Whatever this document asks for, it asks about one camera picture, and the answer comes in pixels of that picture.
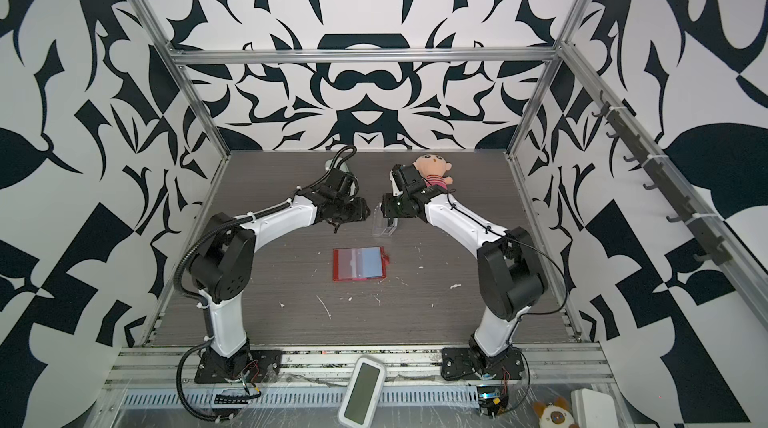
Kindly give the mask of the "clear plastic card box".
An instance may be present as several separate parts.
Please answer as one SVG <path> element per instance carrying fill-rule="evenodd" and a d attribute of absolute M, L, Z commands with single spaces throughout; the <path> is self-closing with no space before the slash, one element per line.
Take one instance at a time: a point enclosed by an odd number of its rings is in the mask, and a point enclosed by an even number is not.
<path fill-rule="evenodd" d="M 373 212 L 372 233 L 375 237 L 391 237 L 398 227 L 398 219 L 386 217 L 379 203 Z"/>

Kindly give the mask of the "red card holder wallet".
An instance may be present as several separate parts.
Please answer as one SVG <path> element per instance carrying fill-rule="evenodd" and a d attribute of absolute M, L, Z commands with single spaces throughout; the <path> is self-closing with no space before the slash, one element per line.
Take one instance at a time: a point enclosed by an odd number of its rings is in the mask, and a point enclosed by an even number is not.
<path fill-rule="evenodd" d="M 382 247 L 335 249 L 332 279 L 334 282 L 384 279 L 388 264 L 389 257 Z"/>

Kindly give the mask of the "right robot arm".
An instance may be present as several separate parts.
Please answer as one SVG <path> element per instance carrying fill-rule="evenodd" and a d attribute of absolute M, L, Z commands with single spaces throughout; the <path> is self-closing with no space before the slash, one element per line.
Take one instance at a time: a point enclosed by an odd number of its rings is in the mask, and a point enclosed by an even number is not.
<path fill-rule="evenodd" d="M 429 185 L 413 165 L 397 164 L 393 191 L 382 199 L 387 219 L 419 218 L 451 236 L 477 261 L 485 312 L 469 352 L 486 365 L 506 355 L 522 318 L 548 290 L 538 251 L 523 228 L 508 230 L 461 204 L 440 185 Z"/>

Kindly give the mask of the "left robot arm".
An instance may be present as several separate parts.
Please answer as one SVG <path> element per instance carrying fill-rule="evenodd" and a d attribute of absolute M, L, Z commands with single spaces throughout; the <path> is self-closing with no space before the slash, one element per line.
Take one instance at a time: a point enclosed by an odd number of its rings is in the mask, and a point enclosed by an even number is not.
<path fill-rule="evenodd" d="M 234 371 L 246 364 L 249 339 L 242 293 L 251 281 L 256 252 L 299 229 L 325 222 L 339 228 L 370 215 L 359 183 L 349 171 L 329 168 L 316 183 L 256 212 L 213 216 L 205 233 L 183 255 L 173 275 L 175 290 L 204 311 L 210 360 Z"/>

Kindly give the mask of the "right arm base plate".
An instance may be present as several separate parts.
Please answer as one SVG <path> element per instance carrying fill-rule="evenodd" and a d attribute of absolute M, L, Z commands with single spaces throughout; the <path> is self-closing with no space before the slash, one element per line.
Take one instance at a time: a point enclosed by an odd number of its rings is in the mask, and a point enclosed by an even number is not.
<path fill-rule="evenodd" d="M 446 381 L 521 380 L 527 373 L 522 353 L 514 347 L 508 347 L 492 357 L 486 356 L 477 347 L 441 350 L 440 376 Z"/>

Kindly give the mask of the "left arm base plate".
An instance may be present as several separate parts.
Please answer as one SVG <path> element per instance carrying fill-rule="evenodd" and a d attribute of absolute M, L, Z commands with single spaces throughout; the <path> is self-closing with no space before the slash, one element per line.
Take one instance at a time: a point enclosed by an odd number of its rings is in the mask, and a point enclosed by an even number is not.
<path fill-rule="evenodd" d="M 212 348 L 202 353 L 194 381 L 197 384 L 217 384 L 244 380 L 258 384 L 277 376 L 281 369 L 281 350 L 246 350 L 242 348 L 225 358 Z"/>

